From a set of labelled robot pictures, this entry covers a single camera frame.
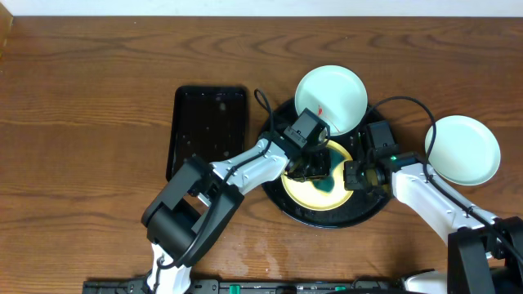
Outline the light blue plate bottom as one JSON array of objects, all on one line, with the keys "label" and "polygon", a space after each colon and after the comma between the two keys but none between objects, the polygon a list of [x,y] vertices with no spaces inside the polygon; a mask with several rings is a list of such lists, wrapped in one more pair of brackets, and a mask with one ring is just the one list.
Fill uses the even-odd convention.
[{"label": "light blue plate bottom", "polygon": [[458,185],[480,185],[490,180],[501,163],[501,150],[492,131],[463,115],[436,121],[425,138],[429,163],[438,174]]}]

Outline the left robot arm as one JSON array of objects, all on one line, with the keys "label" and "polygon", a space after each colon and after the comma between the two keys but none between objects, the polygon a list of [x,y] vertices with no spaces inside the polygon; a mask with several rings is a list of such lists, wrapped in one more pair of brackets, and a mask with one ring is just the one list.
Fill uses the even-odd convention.
[{"label": "left robot arm", "polygon": [[264,136],[221,162],[187,159],[141,217],[154,253],[149,289],[187,291],[192,266],[219,239],[245,194],[283,174],[299,181],[324,179],[331,166],[327,148],[303,151],[282,136]]}]

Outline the green sponge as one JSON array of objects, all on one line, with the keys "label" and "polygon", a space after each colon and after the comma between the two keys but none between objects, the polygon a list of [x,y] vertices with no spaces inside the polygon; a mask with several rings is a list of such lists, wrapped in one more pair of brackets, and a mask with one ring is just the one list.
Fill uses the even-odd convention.
[{"label": "green sponge", "polygon": [[343,168],[346,158],[335,149],[329,149],[330,169],[329,174],[321,180],[313,182],[313,186],[326,194],[344,193]]}]

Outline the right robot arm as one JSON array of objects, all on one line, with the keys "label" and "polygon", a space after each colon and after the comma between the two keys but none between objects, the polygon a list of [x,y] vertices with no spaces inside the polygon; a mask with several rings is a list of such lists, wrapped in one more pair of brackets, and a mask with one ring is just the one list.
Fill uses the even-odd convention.
[{"label": "right robot arm", "polygon": [[500,218],[462,196],[416,153],[347,161],[346,189],[387,191],[414,210],[445,242],[447,271],[411,274],[403,293],[520,293],[522,219]]}]

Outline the yellow plate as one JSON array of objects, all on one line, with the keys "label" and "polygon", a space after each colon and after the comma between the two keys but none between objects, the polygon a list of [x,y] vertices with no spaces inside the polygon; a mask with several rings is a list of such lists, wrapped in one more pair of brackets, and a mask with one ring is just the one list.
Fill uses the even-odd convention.
[{"label": "yellow plate", "polygon": [[[352,160],[350,153],[335,141],[331,140],[327,144],[327,148],[342,153],[346,161]],[[289,179],[285,174],[281,176],[281,181],[285,192],[295,203],[313,211],[328,211],[338,208],[347,202],[354,193],[352,190],[346,190],[342,194],[326,194],[313,186],[314,181],[298,182]]]}]

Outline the light blue plate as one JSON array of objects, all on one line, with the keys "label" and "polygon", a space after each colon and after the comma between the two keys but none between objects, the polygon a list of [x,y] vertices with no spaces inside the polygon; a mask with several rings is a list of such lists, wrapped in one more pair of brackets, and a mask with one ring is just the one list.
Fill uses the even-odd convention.
[{"label": "light blue plate", "polygon": [[324,65],[307,73],[294,96],[297,114],[309,109],[325,121],[331,136],[352,131],[363,119],[368,95],[361,79],[338,65]]},{"label": "light blue plate", "polygon": [[492,131],[463,115],[436,121],[425,138],[429,163],[438,174],[458,185],[480,185],[490,180],[501,163],[501,150]]}]

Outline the light blue plate top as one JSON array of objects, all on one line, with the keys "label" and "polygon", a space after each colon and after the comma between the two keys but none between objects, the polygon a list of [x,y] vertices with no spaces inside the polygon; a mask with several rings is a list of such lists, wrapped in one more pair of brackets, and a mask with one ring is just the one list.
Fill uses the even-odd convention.
[{"label": "light blue plate top", "polygon": [[352,131],[363,119],[368,95],[361,79],[338,65],[324,65],[307,73],[294,96],[297,114],[309,109],[325,121],[331,136]]}]

